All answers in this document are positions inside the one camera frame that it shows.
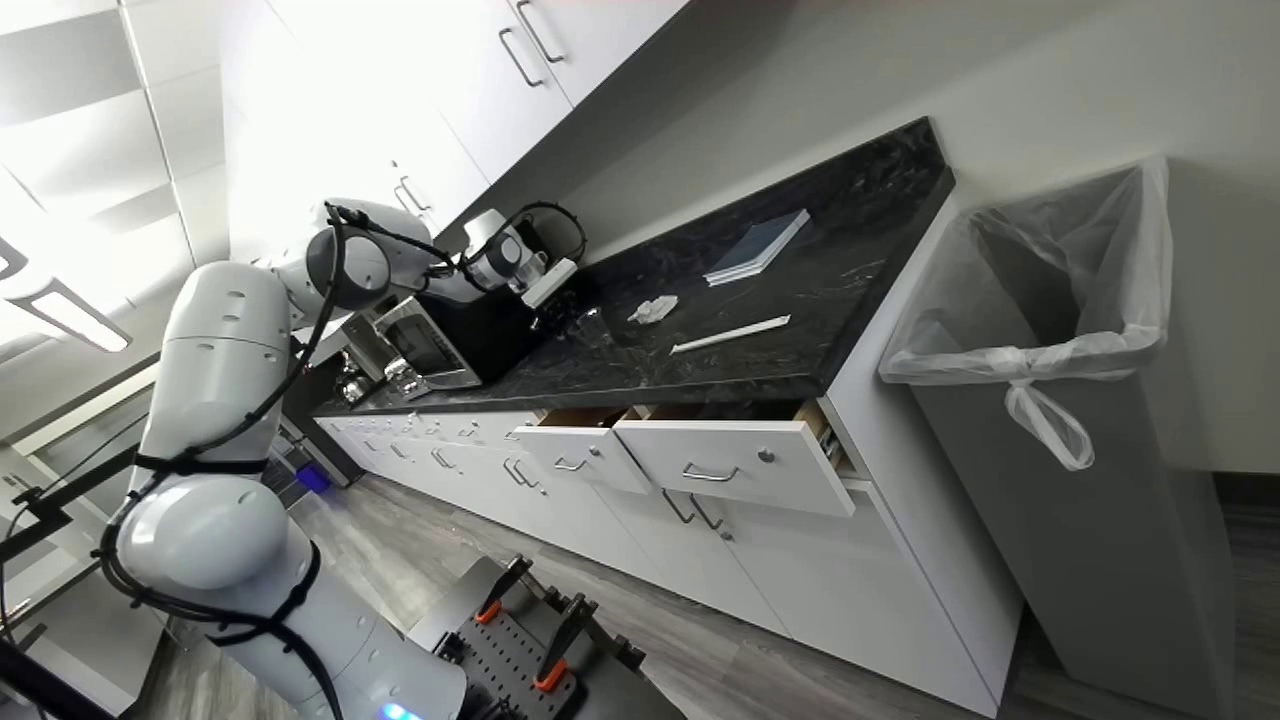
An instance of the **white wall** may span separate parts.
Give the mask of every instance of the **white wall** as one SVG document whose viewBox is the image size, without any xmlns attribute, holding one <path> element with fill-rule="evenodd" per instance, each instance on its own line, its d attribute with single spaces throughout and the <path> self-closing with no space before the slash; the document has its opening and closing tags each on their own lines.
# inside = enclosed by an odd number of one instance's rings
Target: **white wall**
<svg viewBox="0 0 1280 720">
<path fill-rule="evenodd" d="M 1276 0 L 694 0 L 513 194 L 609 256 L 912 117 L 982 194 L 1169 153 L 1208 459 L 1280 471 L 1276 32 Z"/>
</svg>

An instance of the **white cabinet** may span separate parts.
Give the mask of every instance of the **white cabinet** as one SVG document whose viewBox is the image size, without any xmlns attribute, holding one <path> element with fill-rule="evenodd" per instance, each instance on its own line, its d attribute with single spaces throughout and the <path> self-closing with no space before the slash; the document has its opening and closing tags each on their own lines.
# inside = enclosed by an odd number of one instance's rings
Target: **white cabinet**
<svg viewBox="0 0 1280 720">
<path fill-rule="evenodd" d="M 594 498 L 627 537 L 627 549 L 616 549 L 612 569 L 748 626 L 783 633 L 778 617 L 768 611 L 753 577 L 736 566 L 728 540 L 707 527 L 690 498 L 636 498 L 612 489 L 598 489 Z"/>
<path fill-rule="evenodd" d="M 374 0 L 388 76 L 422 97 L 488 182 L 503 178 L 567 111 L 532 32 L 503 0 Z"/>
<path fill-rule="evenodd" d="M 449 471 L 431 471 L 419 457 L 412 415 L 319 415 L 316 421 L 364 471 L 449 500 Z"/>
<path fill-rule="evenodd" d="M 857 511 L 803 421 L 618 421 L 616 431 L 673 493 L 814 518 Z"/>
<path fill-rule="evenodd" d="M 588 100 L 689 0 L 507 0 L 572 104 Z"/>
<path fill-rule="evenodd" d="M 253 21 L 271 30 L 271 43 L 282 21 L 282 41 L 301 43 L 310 72 L 324 76 L 319 100 L 296 107 L 289 124 L 307 138 L 307 121 L 343 117 L 343 141 L 329 150 L 346 155 L 343 188 L 364 199 L 395 199 L 443 231 L 689 0 L 231 3 L 256 3 Z M 245 21 L 231 14 L 239 57 L 263 41 Z"/>
<path fill-rule="evenodd" d="M 268 0 L 228 0 L 219 87 L 231 256 L 274 256 L 316 231 L 335 150 L 324 81 Z"/>
<path fill-rule="evenodd" d="M 422 93 L 419 64 L 391 41 L 391 9 L 381 0 L 271 0 L 301 36 L 310 64 L 333 81 L 333 107 L 350 124 L 346 178 L 360 199 L 398 204 L 431 231 L 443 231 L 483 188 L 483 173 L 453 138 L 436 100 Z"/>
<path fill-rule="evenodd" d="M 520 428 L 517 443 L 540 466 L 544 475 L 563 484 L 591 484 L 616 493 L 652 498 L 657 484 L 636 470 L 632 453 L 616 440 L 612 428 L 557 428 L 535 424 Z"/>
<path fill-rule="evenodd" d="M 758 504 L 724 504 L 724 520 L 733 558 L 788 635 L 952 705 L 993 708 L 871 484 L 853 520 Z"/>
<path fill-rule="evenodd" d="M 427 489 L 431 498 L 461 504 L 469 511 L 492 518 L 499 524 L 526 524 L 526 504 L 513 504 L 513 493 L 522 489 L 507 466 L 507 431 L 526 424 L 522 411 L 499 415 L 407 415 L 412 440 L 404 443 L 412 459 L 412 489 Z"/>
<path fill-rule="evenodd" d="M 563 475 L 544 475 L 544 470 L 532 466 L 520 448 L 513 457 L 513 471 L 535 484 L 544 500 L 540 524 L 522 527 L 526 537 L 578 551 L 594 566 L 618 566 L 618 558 L 632 549 L 632 531 L 616 524 L 594 489 Z"/>
</svg>

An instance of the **black granite countertop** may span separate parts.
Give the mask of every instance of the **black granite countertop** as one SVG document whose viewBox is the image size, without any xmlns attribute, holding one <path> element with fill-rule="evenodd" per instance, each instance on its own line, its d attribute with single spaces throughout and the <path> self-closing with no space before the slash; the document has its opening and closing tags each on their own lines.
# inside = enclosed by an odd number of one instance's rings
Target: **black granite countertop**
<svg viewBox="0 0 1280 720">
<path fill-rule="evenodd" d="M 821 396 L 880 307 L 896 273 L 955 188 L 929 121 L 707 212 L 578 278 L 577 322 L 507 377 L 471 393 L 398 400 L 374 393 L 343 411 L 492 411 L 612 404 L 736 404 Z M 707 287 L 703 268 L 745 227 L 808 207 L 811 223 L 754 279 Z M 679 298 L 663 324 L 632 324 L 640 302 Z M 792 317 L 788 328 L 673 356 L 673 344 Z"/>
</svg>

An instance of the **wire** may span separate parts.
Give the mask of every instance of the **wire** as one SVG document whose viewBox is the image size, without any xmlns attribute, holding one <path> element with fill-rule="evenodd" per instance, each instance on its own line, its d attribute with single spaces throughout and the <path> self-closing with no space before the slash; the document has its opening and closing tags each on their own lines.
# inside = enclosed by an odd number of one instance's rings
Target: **wire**
<svg viewBox="0 0 1280 720">
<path fill-rule="evenodd" d="M 507 231 L 517 227 L 526 212 L 557 212 L 572 223 L 577 231 L 577 251 L 572 260 L 578 266 L 588 256 L 588 231 L 584 231 L 584 220 L 577 220 L 563 204 L 553 204 L 553 199 L 532 199 L 532 204 L 520 204 L 469 260 L 461 260 L 455 268 L 469 278 L 469 283 L 476 283 L 471 278 L 471 266 Z"/>
<path fill-rule="evenodd" d="M 71 470 L 58 471 L 54 484 L 49 484 L 40 498 L 52 498 L 58 489 L 66 489 L 77 482 L 77 471 L 95 459 L 102 448 L 113 448 L 122 431 L 133 431 L 137 424 L 144 424 L 149 415 L 126 421 L 122 428 L 114 428 L 109 440 L 100 440 L 90 453 L 83 453 Z"/>
<path fill-rule="evenodd" d="M 119 558 L 114 558 L 114 540 L 119 540 L 119 527 L 122 520 L 137 511 L 139 500 L 149 500 L 171 471 L 189 470 L 197 457 L 236 440 L 239 431 L 247 431 L 253 424 L 259 424 L 274 404 L 278 396 L 301 380 L 301 373 L 307 370 L 307 362 L 316 356 L 319 350 L 319 336 L 324 336 L 324 324 L 335 307 L 335 287 L 341 287 L 341 273 L 343 273 L 343 242 L 346 242 L 346 220 L 341 207 L 324 204 L 329 207 L 329 220 L 335 223 L 335 251 L 333 251 L 333 283 L 319 302 L 319 313 L 316 313 L 316 328 L 307 336 L 307 344 L 301 350 L 296 365 L 289 370 L 289 377 L 253 409 L 245 411 L 245 421 L 202 443 L 190 443 L 166 459 L 161 459 L 150 470 L 150 482 L 137 493 L 126 493 L 122 508 L 113 518 L 113 524 L 102 527 L 100 537 L 100 569 L 109 577 L 113 587 L 119 587 L 122 595 L 139 600 L 139 603 L 150 603 L 177 619 L 190 619 L 190 626 L 247 626 L 256 633 L 271 633 L 274 641 L 282 641 L 289 653 L 301 658 L 301 665 L 316 678 L 324 702 L 329 702 L 329 711 L 341 720 L 341 702 L 335 702 L 335 683 L 319 662 L 319 653 L 296 635 L 289 626 L 274 626 L 271 617 L 256 617 L 256 611 L 231 611 L 231 610 L 210 610 L 210 603 L 190 603 L 190 600 L 180 600 L 180 595 L 166 595 L 166 592 L 155 592 L 149 583 L 139 583 L 137 577 L 122 574 Z"/>
<path fill-rule="evenodd" d="M 333 216 L 341 216 L 343 223 L 350 223 L 350 227 L 360 227 L 360 231 L 381 231 L 384 242 L 404 245 L 404 250 L 416 250 L 416 251 L 422 251 L 422 256 L 436 256 L 443 268 L 453 268 L 453 256 L 449 256 L 449 251 L 441 251 L 441 250 L 431 250 L 431 245 L 422 245 L 422 242 L 416 242 L 416 235 L 391 231 L 391 227 L 374 223 L 370 216 L 364 216 L 364 212 L 356 212 L 356 207 L 335 207 L 335 204 L 329 204 L 329 207 L 333 207 Z"/>
</svg>

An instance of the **trash bag handle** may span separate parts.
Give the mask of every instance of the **trash bag handle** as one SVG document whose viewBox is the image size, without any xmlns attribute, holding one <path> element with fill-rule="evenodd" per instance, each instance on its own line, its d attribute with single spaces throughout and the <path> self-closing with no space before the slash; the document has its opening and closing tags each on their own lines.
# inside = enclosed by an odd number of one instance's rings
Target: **trash bag handle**
<svg viewBox="0 0 1280 720">
<path fill-rule="evenodd" d="M 1096 466 L 1089 428 L 1051 396 L 1035 393 L 1033 380 L 1010 380 L 1004 409 L 1010 424 L 1033 431 L 1069 471 L 1089 471 Z"/>
</svg>

